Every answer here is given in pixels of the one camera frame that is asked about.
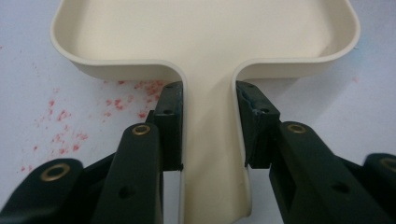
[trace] cream plastic tray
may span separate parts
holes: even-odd
[[[347,0],[63,0],[52,43],[88,75],[182,80],[180,223],[249,215],[235,81],[318,74],[358,41]]]

